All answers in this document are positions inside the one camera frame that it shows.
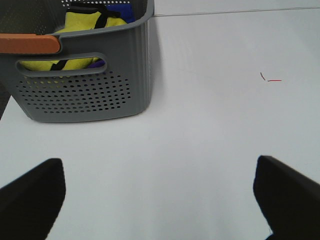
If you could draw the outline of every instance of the purple fabric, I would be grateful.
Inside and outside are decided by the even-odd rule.
[[[120,18],[122,18],[127,24],[136,20],[131,4],[112,4],[106,6],[106,8],[109,11],[121,13]]]
[[[92,63],[87,68],[88,69],[100,68],[100,67],[103,67],[105,64],[106,64],[105,61],[99,60],[99,61],[96,61],[95,63]]]

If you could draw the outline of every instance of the white floor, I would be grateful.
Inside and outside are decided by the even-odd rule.
[[[264,240],[258,156],[320,182],[319,20],[317,9],[153,18],[149,108],[48,124],[10,99],[0,184],[62,158],[67,195],[48,240]]]
[[[154,0],[156,15],[320,7],[318,0]]]

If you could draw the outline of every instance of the black strap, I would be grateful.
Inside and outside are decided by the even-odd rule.
[[[78,13],[78,14],[93,14],[100,12],[101,15],[97,19],[94,28],[102,29],[106,27],[107,20],[109,17],[120,18],[121,13],[117,11],[109,11],[104,4],[94,4],[94,3],[85,3],[85,2],[72,2],[71,7],[67,12]]]
[[[52,66],[51,66],[50,71],[60,71],[60,70],[62,70],[65,67],[65,65],[67,64],[67,61],[68,60],[61,60],[58,63],[53,63]]]

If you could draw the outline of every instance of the yellow cloth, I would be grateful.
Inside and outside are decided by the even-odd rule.
[[[97,11],[96,13],[75,13],[67,12],[65,16],[65,28],[57,31],[57,33],[66,33],[74,32],[81,30],[90,30],[94,29],[98,18],[101,13]],[[127,24],[121,18],[108,17],[105,27],[113,27]],[[79,59],[70,59],[66,62],[62,70],[76,70],[76,69],[85,69],[90,64],[96,62],[98,57],[88,57],[88,58],[79,58]],[[26,69],[31,71],[50,71],[53,64],[57,64],[59,60],[51,61],[21,61]]]

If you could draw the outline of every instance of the gray plastic basket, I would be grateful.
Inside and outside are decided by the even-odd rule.
[[[72,0],[10,0],[1,3],[0,33],[50,34],[63,28]],[[116,4],[126,1],[92,1]],[[53,34],[57,54],[1,54],[0,81],[28,117],[69,123],[114,119],[144,111],[151,99],[149,19],[154,0],[130,0],[135,22]],[[106,65],[64,71],[29,71],[19,61],[99,57]]]

